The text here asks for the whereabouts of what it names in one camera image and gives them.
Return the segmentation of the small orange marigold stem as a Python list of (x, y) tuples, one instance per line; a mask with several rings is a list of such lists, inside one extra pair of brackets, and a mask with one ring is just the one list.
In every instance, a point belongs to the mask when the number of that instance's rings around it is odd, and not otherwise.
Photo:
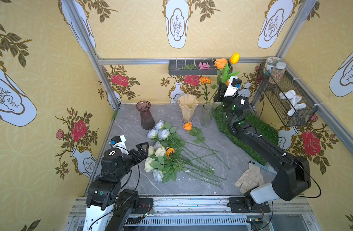
[(192, 179), (217, 187), (220, 187), (221, 183), (226, 180), (218, 176), (213, 170), (213, 167), (205, 163), (201, 158), (185, 157), (181, 154), (179, 149), (167, 149), (163, 165), (163, 183), (176, 181), (179, 173), (185, 173)]

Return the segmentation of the orange marigold flower stem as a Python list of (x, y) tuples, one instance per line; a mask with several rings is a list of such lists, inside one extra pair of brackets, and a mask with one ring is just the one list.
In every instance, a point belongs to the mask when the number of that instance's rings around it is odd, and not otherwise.
[(211, 84), (211, 79), (208, 77), (201, 77), (200, 83), (202, 85), (203, 99), (205, 101), (205, 103), (202, 106), (202, 118), (205, 118), (212, 110), (212, 106), (209, 103), (209, 97), (208, 97), (210, 93), (208, 89), (208, 85)]

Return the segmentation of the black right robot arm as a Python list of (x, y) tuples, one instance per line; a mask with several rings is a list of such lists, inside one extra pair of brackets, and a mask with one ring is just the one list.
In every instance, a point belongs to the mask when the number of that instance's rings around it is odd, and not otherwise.
[(242, 205), (245, 209), (253, 212), (266, 205), (268, 201), (277, 199), (291, 201), (309, 189), (312, 181), (308, 160), (304, 157), (295, 157), (261, 134), (255, 133), (246, 120), (250, 112), (248, 98), (237, 93), (226, 95), (227, 90), (229, 86), (220, 83), (214, 101), (222, 103), (223, 121), (230, 134), (253, 148), (276, 172), (272, 182), (256, 186), (244, 194)]

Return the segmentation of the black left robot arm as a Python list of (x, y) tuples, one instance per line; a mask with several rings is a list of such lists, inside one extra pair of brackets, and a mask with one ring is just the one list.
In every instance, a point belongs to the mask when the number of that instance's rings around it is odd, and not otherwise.
[(127, 223), (139, 223), (152, 214), (141, 205), (136, 189), (124, 189), (121, 180), (148, 157), (149, 143), (128, 151), (119, 144), (104, 152), (101, 173), (90, 185), (86, 200), (85, 231), (121, 231)]

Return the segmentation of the orange rose stem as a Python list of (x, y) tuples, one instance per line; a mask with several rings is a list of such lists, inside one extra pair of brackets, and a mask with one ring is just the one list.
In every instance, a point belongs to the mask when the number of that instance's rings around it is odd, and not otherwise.
[(229, 81), (222, 83), (219, 87), (219, 91), (215, 96), (214, 103), (221, 103), (221, 108), (224, 110), (227, 106), (230, 106), (231, 103), (234, 101), (234, 97), (224, 97), (224, 93), (229, 85)]
[(215, 101), (215, 96), (219, 91), (220, 85), (226, 82), (225, 78), (227, 77), (229, 72), (228, 61), (225, 58), (217, 59), (215, 61), (215, 66), (218, 68), (218, 72), (217, 72), (217, 84), (216, 84), (217, 87), (212, 97), (213, 101)]
[(192, 125), (191, 122), (186, 123), (183, 125), (184, 130), (189, 132), (189, 135), (195, 137), (195, 140), (193, 141), (196, 144), (202, 144), (205, 148), (207, 148), (209, 151), (212, 152), (212, 154), (227, 168), (229, 169), (228, 164), (226, 164), (219, 156), (218, 156), (218, 151), (214, 151), (212, 148), (210, 148), (206, 143), (205, 143), (205, 137), (202, 135), (202, 130), (198, 127), (195, 127)]

